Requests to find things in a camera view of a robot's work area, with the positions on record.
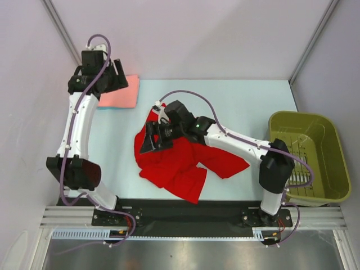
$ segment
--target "plastic basket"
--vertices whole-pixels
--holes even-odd
[[[285,141],[290,153],[308,163],[314,171],[309,187],[291,188],[287,199],[300,205],[340,203],[351,193],[343,149],[332,121],[318,114],[279,111],[269,119],[269,139]],[[309,181],[309,172],[300,163],[288,183]]]

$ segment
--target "pink towel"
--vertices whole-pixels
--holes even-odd
[[[98,107],[134,108],[137,103],[140,79],[138,75],[126,76],[129,83],[127,88],[102,94]]]

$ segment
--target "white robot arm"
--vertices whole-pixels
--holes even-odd
[[[64,182],[65,186],[89,194],[98,205],[104,208],[114,209],[116,196],[101,182],[100,166],[88,160],[88,142],[91,122],[100,95],[128,86],[119,59],[114,60],[113,63],[109,62],[99,80],[81,99],[81,103],[75,111],[75,104],[104,65],[106,47],[97,47],[99,49],[95,47],[95,49],[82,52],[83,65],[77,67],[75,74],[68,82],[70,102],[64,136],[56,156],[48,157],[46,166],[59,182]],[[60,179],[64,158],[66,159],[64,177]]]
[[[271,219],[278,213],[285,184],[294,168],[294,161],[264,148],[289,152],[282,140],[261,141],[226,128],[221,130],[213,119],[205,116],[195,118],[179,101],[174,101],[167,107],[157,104],[153,111],[159,114],[159,120],[146,123],[146,136],[140,150],[142,153],[170,148],[173,145],[172,140],[185,137],[191,142],[216,147],[244,158],[260,171],[259,183],[264,188],[260,215],[264,219]]]

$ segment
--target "table surface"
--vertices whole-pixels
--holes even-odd
[[[268,120],[281,110],[296,111],[286,80],[141,80],[137,106],[133,109],[98,109],[89,138],[89,159],[100,165],[109,189],[127,199],[178,199],[139,176],[134,158],[135,135],[143,127],[156,100],[166,93],[186,89],[205,96],[223,126],[244,135],[266,139]],[[195,116],[213,118],[208,105],[196,96],[179,93],[165,103],[180,100]],[[200,200],[262,199],[258,169],[250,166],[229,179],[208,171]]]

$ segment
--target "gray wall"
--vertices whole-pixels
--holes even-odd
[[[100,32],[142,79],[287,79],[329,2],[53,0],[78,51]]]
[[[332,119],[340,133],[353,192],[341,205],[360,255],[360,1],[342,0],[294,85],[301,110]]]
[[[2,1],[0,14],[0,269],[15,270],[33,255],[44,208],[59,192],[45,161],[64,132],[75,64],[41,1]],[[22,232],[15,264],[2,265]]]

